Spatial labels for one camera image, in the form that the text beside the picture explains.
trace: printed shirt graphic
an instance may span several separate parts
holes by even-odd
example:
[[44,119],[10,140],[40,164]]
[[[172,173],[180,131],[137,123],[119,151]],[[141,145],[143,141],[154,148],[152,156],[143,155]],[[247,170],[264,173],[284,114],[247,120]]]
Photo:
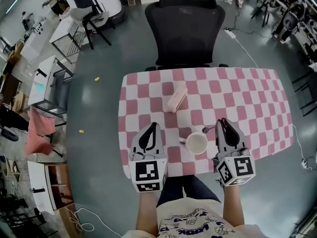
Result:
[[[214,200],[182,198],[157,208],[158,238],[265,238],[256,225],[232,227],[220,215],[222,205]],[[129,231],[124,238],[153,238],[142,231]]]

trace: gray floor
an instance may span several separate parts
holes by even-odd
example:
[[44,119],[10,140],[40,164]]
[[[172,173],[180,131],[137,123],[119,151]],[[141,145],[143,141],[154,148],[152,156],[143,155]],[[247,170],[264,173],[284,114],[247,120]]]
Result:
[[[233,27],[238,10],[219,2],[226,10],[225,27]],[[262,28],[262,18],[250,21],[255,0],[245,4],[236,26],[246,32],[258,31],[270,36],[272,24]],[[88,208],[120,234],[135,227],[138,194],[123,173],[117,134],[118,98],[122,78],[155,64],[157,47],[144,16],[144,6],[129,7],[128,19],[117,29],[104,34],[112,42],[109,47],[94,36],[95,50],[86,45],[80,54],[69,98],[67,114],[67,162],[76,207]],[[240,43],[261,68],[275,69],[289,100],[293,123],[297,127],[304,155],[314,156],[317,142],[316,113],[303,117],[291,79],[304,69],[296,55],[297,45],[281,45],[259,34],[234,31]],[[235,41],[220,31],[213,53],[213,63],[232,67],[254,67],[253,62]],[[257,175],[241,186],[242,203],[247,223],[256,223],[272,238],[289,237],[316,198],[317,172],[301,167],[300,148],[294,141],[288,149],[256,162]],[[223,192],[208,173],[198,176],[222,200]],[[116,237],[90,213],[80,213],[81,222],[91,222],[95,231],[87,237]]]

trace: black office chair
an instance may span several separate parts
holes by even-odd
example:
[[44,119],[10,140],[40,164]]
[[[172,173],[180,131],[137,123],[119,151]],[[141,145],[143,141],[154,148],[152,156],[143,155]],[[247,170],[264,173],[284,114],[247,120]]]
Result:
[[145,15],[158,47],[158,69],[209,67],[225,17],[215,0],[160,0]]

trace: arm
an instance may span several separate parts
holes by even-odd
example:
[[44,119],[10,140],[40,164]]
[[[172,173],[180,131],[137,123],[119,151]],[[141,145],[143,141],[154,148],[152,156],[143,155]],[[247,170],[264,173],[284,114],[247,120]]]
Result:
[[155,237],[158,235],[157,197],[152,192],[140,194],[136,229],[145,231]]
[[239,186],[224,187],[223,218],[232,226],[244,225]]

